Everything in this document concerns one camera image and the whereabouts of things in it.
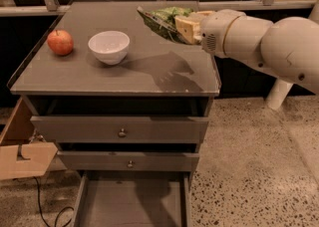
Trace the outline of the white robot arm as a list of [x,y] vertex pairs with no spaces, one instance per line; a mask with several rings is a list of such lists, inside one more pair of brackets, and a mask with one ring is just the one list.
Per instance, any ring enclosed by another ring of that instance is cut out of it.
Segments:
[[273,23],[224,9],[177,15],[174,22],[187,43],[274,77],[266,98],[274,110],[294,85],[319,93],[319,24],[312,19],[288,17]]

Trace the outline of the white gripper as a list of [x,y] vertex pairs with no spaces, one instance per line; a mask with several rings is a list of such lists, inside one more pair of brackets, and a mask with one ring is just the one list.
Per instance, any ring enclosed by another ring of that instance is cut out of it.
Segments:
[[176,16],[174,20],[177,31],[189,44],[197,45],[201,41],[202,48],[212,56],[240,59],[247,53],[243,36],[246,14],[243,12],[197,11],[188,17]]

